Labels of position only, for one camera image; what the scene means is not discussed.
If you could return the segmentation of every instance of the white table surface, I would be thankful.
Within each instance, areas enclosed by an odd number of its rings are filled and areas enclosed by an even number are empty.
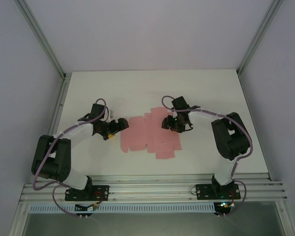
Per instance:
[[[234,69],[74,72],[58,131],[72,126],[104,98],[114,118],[143,116],[162,106],[163,95],[183,95],[187,103],[229,114],[237,112],[250,133],[254,152],[239,162],[236,173],[267,173],[257,135]],[[175,158],[155,159],[147,150],[120,149],[120,134],[104,141],[98,134],[72,150],[72,167],[86,175],[213,174],[220,158],[212,131],[198,127],[180,134]]]

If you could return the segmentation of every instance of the pink fabric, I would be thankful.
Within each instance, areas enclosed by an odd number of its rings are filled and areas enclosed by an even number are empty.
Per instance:
[[[181,150],[179,134],[171,130],[162,129],[162,121],[168,115],[164,107],[152,108],[151,113],[143,117],[131,117],[129,128],[121,132],[121,149],[124,152],[143,150],[147,145],[147,152],[154,153],[156,159],[175,157],[174,150]]]

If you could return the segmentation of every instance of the white wall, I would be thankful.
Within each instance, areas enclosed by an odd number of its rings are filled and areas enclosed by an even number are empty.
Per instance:
[[[271,0],[28,0],[65,72],[238,68]]]
[[[0,236],[7,235],[59,78],[12,0],[0,0]]]
[[[295,212],[295,0],[284,1],[242,77],[265,154]]]

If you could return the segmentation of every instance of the glass panel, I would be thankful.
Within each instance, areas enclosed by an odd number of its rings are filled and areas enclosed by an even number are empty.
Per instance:
[[[283,236],[274,203],[246,202],[230,217],[213,213],[30,214],[23,236]]]

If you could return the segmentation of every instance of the pink cloth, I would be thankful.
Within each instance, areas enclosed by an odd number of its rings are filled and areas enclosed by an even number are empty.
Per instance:
[[[131,117],[129,128],[121,132],[120,146],[122,151],[143,150],[147,146],[148,153],[155,153],[156,159],[175,157],[174,150],[181,150],[179,134],[171,130],[162,129],[162,121],[167,115],[164,107],[151,109],[145,117]]]

